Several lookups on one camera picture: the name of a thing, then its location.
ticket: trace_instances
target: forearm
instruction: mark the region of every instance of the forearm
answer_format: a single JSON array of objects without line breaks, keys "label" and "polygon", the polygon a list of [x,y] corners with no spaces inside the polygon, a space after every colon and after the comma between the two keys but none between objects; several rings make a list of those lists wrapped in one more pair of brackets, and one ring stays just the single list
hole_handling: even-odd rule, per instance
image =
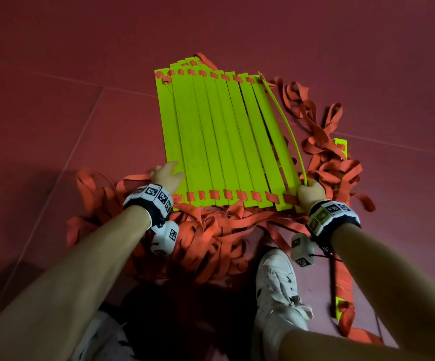
[{"label": "forearm", "polygon": [[69,358],[149,223],[128,208],[22,292],[0,314],[0,360]]},{"label": "forearm", "polygon": [[352,224],[331,244],[398,345],[435,357],[435,283]]}]

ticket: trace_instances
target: leg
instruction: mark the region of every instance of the leg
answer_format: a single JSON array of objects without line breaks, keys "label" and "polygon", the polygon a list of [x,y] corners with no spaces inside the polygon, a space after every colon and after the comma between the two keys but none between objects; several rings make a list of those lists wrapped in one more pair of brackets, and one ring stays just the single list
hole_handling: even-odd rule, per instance
[{"label": "leg", "polygon": [[309,332],[313,313],[297,291],[291,261],[280,249],[268,251],[256,276],[257,313],[252,334],[251,359],[261,361],[305,360],[429,360],[390,347],[375,347]]}]

